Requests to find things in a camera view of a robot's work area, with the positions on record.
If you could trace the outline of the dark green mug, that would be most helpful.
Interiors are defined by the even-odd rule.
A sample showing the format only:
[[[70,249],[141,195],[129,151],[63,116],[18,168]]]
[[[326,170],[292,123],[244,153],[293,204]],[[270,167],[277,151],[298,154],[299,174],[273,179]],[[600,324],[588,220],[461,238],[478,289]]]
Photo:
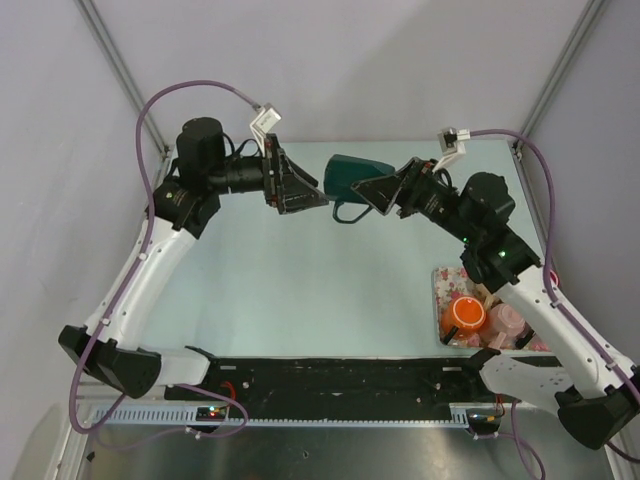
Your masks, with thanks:
[[[354,192],[352,186],[361,180],[391,175],[395,172],[392,165],[342,154],[334,154],[324,171],[324,193],[334,203],[332,218],[342,225],[353,225],[361,221],[373,208]],[[353,219],[339,216],[339,209],[345,204],[362,204],[367,208]]]

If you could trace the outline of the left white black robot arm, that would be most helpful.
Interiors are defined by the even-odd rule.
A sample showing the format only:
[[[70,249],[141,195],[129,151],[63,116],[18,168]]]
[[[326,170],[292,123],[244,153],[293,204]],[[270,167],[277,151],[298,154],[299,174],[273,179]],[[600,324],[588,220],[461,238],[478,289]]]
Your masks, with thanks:
[[[81,372],[137,399],[155,386],[187,384],[201,399],[214,397],[222,376],[210,354],[195,347],[156,350],[142,344],[149,315],[173,271],[202,236],[226,194],[261,192],[279,214],[321,207],[329,200],[318,181],[266,135],[260,154],[226,149],[222,124],[186,122],[177,157],[154,190],[136,247],[101,306],[82,326],[63,327],[58,343]]]

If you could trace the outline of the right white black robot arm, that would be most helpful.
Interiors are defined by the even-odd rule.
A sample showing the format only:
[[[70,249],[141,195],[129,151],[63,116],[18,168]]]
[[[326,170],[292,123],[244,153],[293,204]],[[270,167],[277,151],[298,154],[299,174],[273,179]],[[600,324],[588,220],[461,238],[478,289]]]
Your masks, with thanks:
[[[638,366],[545,280],[538,255],[508,225],[515,202],[503,177],[475,173],[456,190],[432,162],[413,158],[390,175],[357,180],[351,189],[383,215],[392,207],[402,218],[419,213],[460,240],[468,277],[519,313],[560,363],[537,367],[485,348],[461,378],[469,398],[500,393],[532,404],[556,415],[593,450],[638,415]]]

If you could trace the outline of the orange mug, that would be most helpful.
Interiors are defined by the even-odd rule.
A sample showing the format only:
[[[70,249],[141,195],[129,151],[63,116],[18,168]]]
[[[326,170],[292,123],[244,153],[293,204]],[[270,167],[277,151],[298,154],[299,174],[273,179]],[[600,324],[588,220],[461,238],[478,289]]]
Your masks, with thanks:
[[[459,296],[449,302],[440,317],[441,341],[468,340],[477,334],[486,321],[483,304],[472,296]]]

